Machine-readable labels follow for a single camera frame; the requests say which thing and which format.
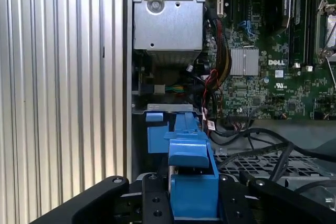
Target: screw hole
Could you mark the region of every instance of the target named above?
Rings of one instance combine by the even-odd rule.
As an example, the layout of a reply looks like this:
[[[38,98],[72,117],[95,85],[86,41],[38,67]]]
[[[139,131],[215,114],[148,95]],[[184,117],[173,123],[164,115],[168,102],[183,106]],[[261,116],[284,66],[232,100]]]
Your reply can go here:
[[[155,217],[160,217],[160,216],[162,216],[162,212],[161,212],[161,211],[158,211],[158,210],[155,211],[153,214],[154,214]]]
[[[114,183],[121,183],[122,182],[122,178],[115,178],[113,180]]]
[[[236,217],[237,218],[242,218],[243,217],[243,214],[239,211],[236,211]]]

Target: motherboard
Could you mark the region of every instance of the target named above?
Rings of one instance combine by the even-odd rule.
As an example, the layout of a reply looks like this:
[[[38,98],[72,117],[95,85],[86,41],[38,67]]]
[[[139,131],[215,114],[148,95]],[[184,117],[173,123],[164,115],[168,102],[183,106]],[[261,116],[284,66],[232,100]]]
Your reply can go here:
[[[287,29],[270,31],[268,23],[272,13],[266,1],[225,0],[222,20],[233,67],[231,75],[216,91],[218,111],[229,116],[249,116],[253,109],[270,104],[282,111],[286,119],[336,120],[333,80],[336,66],[332,60],[319,59],[315,42],[320,32],[317,27],[321,26],[325,28],[321,39],[326,40],[326,34],[330,35],[334,47],[336,19],[332,18],[336,16],[330,15],[327,22],[317,19],[322,0],[291,0],[292,19]],[[206,33],[205,43],[208,58],[214,62],[217,47],[210,32]],[[257,69],[250,62],[240,72],[243,63],[239,62],[239,56],[247,62],[246,59],[252,60],[255,55]],[[273,109],[260,110],[256,117],[277,119]]]

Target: blue plastic latch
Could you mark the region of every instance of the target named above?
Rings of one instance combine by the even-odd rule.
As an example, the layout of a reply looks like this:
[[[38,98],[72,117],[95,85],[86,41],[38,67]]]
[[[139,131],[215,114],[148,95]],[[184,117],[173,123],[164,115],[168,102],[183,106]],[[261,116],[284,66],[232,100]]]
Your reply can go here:
[[[163,122],[163,113],[147,113],[146,122]]]
[[[208,168],[209,159],[205,140],[171,139],[168,165]]]
[[[148,153],[167,153],[169,141],[164,139],[164,134],[169,131],[169,122],[160,126],[164,121],[162,112],[152,112],[146,114],[146,122],[158,125],[147,127]]]

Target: silver metal side panel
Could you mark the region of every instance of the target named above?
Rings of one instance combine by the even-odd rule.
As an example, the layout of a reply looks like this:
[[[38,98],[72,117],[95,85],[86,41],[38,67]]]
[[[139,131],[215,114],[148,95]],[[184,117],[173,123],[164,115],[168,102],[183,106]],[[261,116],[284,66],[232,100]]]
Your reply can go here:
[[[0,223],[124,175],[122,9],[0,0]]]

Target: black cable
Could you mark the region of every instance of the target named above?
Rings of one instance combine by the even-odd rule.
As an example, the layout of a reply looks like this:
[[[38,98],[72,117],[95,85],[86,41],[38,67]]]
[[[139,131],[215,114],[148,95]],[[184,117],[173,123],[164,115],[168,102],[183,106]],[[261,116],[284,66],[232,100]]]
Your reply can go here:
[[[213,110],[213,113],[216,114],[217,113],[217,96],[214,90],[211,87],[206,86],[205,81],[203,81],[200,77],[195,76],[193,74],[189,75],[189,77],[193,79],[194,81],[198,82],[199,84],[201,84],[203,87],[205,87],[209,91],[211,100],[212,100],[212,110]]]
[[[248,142],[250,143],[252,151],[254,151],[254,146],[253,146],[253,143],[252,143],[252,140],[251,140],[251,136],[247,135],[247,139],[248,139]]]
[[[304,186],[299,187],[298,189],[294,190],[294,192],[298,194],[302,194],[305,191],[315,188],[318,186],[324,186],[324,187],[336,187],[336,179],[328,179],[328,180],[322,180],[322,181],[315,181],[309,184],[306,184]]]
[[[271,131],[271,130],[268,130],[268,129],[263,129],[263,128],[250,128],[250,129],[247,129],[245,131],[239,132],[238,134],[236,134],[229,141],[227,141],[225,143],[220,143],[218,145],[220,145],[220,146],[227,146],[227,145],[233,144],[236,141],[238,141],[240,137],[247,136],[248,134],[251,134],[251,133],[265,133],[265,134],[268,134],[268,135],[270,135],[270,136],[278,139],[281,142],[284,142],[284,143],[290,142],[288,139],[284,138],[283,136],[279,135],[278,133],[276,133],[274,131]],[[318,158],[318,159],[321,159],[321,160],[325,160],[325,161],[336,163],[336,157],[334,157],[334,156],[330,156],[330,155],[326,155],[326,154],[321,154],[321,153],[317,153],[317,152],[312,152],[312,151],[309,151],[309,150],[305,150],[305,149],[302,149],[302,148],[300,148],[300,147],[298,147],[296,145],[294,146],[294,150],[297,151],[297,152],[299,152],[299,153],[301,153],[301,154],[303,154],[304,156],[309,156],[309,157]]]
[[[255,149],[254,151],[235,153],[231,155],[230,157],[228,157],[227,159],[225,159],[223,162],[220,162],[217,165],[217,168],[221,169],[224,166],[226,166],[228,163],[232,162],[233,160],[237,158],[251,157],[251,156],[264,156],[264,155],[267,155],[273,152],[285,150],[287,146],[288,146],[287,143],[280,143],[280,144],[275,144],[275,145],[267,146],[267,147],[260,148],[260,149]]]
[[[290,153],[294,149],[294,144],[292,142],[288,142],[287,148],[282,152],[282,154],[279,157],[279,160],[274,167],[271,176],[269,177],[270,181],[276,182],[279,179],[279,176],[281,175],[282,171],[284,170],[284,166],[286,165],[286,162],[288,160],[288,157]]]
[[[273,110],[277,111],[278,113],[280,113],[280,115],[284,115],[284,113],[281,110],[278,110],[273,105],[269,105],[269,104],[261,105],[261,106],[255,108],[254,110],[251,111],[245,129],[248,129],[250,127],[252,119],[257,114],[257,112],[260,111],[260,110],[263,110],[263,109],[273,109]]]
[[[275,180],[275,181],[278,181],[278,180],[279,180],[281,177],[283,177],[283,176],[285,175],[285,173],[286,173],[286,171],[287,171],[287,168],[288,168],[288,166],[289,166],[289,159],[287,159],[287,161],[286,161],[286,164],[285,164],[284,168],[282,169],[281,173],[279,174],[279,176],[276,178],[276,180]]]
[[[269,145],[274,145],[275,144],[275,143],[272,143],[272,142],[267,141],[267,140],[256,138],[254,136],[250,136],[250,139],[254,140],[254,141],[258,141],[258,142],[263,142],[263,143],[266,143],[266,144],[269,144]]]

